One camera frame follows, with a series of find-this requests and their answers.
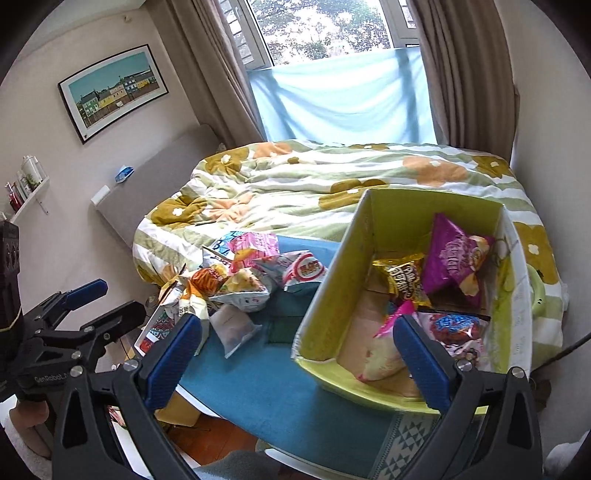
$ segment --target framed picture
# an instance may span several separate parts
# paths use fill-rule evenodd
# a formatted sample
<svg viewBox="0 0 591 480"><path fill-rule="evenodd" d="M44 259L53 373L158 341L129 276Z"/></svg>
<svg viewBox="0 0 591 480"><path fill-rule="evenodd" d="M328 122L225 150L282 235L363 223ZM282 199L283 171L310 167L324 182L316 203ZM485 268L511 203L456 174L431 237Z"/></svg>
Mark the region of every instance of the framed picture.
<svg viewBox="0 0 591 480"><path fill-rule="evenodd" d="M168 93L147 45L90 65L60 82L58 88L82 143Z"/></svg>

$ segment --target wooden floor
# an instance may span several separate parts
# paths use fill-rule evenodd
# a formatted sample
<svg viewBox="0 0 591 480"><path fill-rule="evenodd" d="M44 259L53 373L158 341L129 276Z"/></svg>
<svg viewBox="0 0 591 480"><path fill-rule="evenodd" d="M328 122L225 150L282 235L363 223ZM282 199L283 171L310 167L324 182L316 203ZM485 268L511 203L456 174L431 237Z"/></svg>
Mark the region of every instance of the wooden floor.
<svg viewBox="0 0 591 480"><path fill-rule="evenodd" d="M201 465L224 458L234 450L254 452L256 437L239 429L227 420L201 415L193 428L175 427L169 430L169 438ZM281 480L314 480L314 477L282 466Z"/></svg>

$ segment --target purple snack bag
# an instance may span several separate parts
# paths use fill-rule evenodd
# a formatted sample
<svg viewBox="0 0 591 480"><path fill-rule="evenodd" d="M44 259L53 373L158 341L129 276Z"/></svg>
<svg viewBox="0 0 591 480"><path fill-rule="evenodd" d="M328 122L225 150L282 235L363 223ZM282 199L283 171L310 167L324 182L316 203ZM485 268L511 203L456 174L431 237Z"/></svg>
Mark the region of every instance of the purple snack bag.
<svg viewBox="0 0 591 480"><path fill-rule="evenodd" d="M421 278L425 293L433 293L457 284L466 299L480 306L480 286L476 272L480 269L495 239L467 236L442 213L435 214L429 255Z"/></svg>

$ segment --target ceiling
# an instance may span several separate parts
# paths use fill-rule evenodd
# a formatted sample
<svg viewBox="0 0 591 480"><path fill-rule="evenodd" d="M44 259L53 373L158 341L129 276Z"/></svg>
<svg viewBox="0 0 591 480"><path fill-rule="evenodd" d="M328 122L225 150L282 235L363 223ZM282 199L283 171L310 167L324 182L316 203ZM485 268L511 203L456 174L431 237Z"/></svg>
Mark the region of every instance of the ceiling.
<svg viewBox="0 0 591 480"><path fill-rule="evenodd" d="M35 30L17 58L29 55L68 30L102 17L134 10L144 2L145 0L63 0Z"/></svg>

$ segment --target light blue sheet hanging on window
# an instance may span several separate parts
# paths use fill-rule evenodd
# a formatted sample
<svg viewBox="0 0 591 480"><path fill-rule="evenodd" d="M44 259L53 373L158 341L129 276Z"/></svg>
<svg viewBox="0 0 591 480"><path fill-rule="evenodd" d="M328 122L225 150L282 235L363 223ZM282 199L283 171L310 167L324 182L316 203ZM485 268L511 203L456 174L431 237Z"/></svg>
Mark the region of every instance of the light blue sheet hanging on window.
<svg viewBox="0 0 591 480"><path fill-rule="evenodd" d="M419 47L250 70L271 141L436 143Z"/></svg>

